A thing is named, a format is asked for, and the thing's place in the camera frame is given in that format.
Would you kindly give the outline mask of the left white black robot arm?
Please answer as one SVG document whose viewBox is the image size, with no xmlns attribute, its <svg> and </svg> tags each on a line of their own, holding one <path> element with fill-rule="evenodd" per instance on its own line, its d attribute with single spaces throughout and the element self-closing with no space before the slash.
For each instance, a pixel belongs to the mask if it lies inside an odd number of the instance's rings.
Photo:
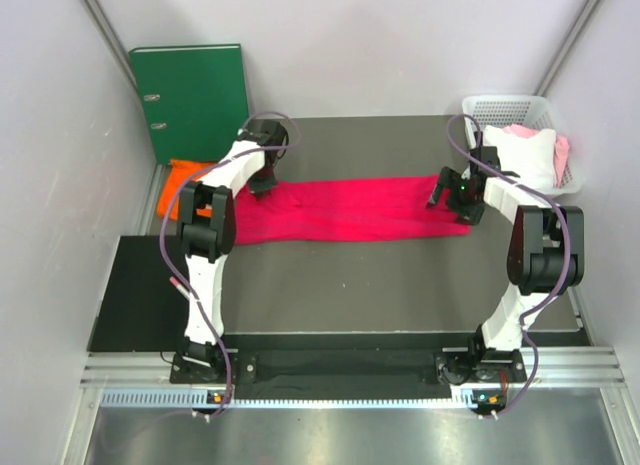
<svg viewBox="0 0 640 465">
<path fill-rule="evenodd" d="M 255 131 L 242 129 L 221 163 L 180 192 L 177 236 L 188 271 L 189 309 L 173 359 L 173 383 L 225 381 L 221 295 L 225 262 L 236 241 L 235 198 L 244 187 L 260 196 L 277 185 L 274 167 L 288 143 L 286 128 L 275 120 L 263 121 Z"/>
</svg>

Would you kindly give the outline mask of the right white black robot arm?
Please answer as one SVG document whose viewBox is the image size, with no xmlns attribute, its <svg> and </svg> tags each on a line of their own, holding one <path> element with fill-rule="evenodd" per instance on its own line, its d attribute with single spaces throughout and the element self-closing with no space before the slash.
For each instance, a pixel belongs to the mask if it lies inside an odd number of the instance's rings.
<svg viewBox="0 0 640 465">
<path fill-rule="evenodd" d="M 439 378 L 452 386 L 523 382 L 519 349 L 526 333 L 544 308 L 583 278 L 584 214 L 517 183 L 515 173 L 502 171 L 493 146 L 471 150 L 467 175 L 441 169 L 427 205 L 439 203 L 464 225 L 478 224 L 491 207 L 512 226 L 507 289 L 494 313 L 469 338 L 466 351 L 437 356 Z"/>
</svg>

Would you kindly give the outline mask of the magenta t shirt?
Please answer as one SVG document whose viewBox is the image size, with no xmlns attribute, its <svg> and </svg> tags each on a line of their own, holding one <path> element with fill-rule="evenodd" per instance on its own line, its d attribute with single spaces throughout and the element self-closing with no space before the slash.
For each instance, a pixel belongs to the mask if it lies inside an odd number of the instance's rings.
<svg viewBox="0 0 640 465">
<path fill-rule="evenodd" d="M 435 175 L 281 181 L 260 201 L 243 189 L 235 199 L 236 243 L 373 242 L 464 236 L 468 225 L 443 204 L 426 208 Z"/>
</svg>

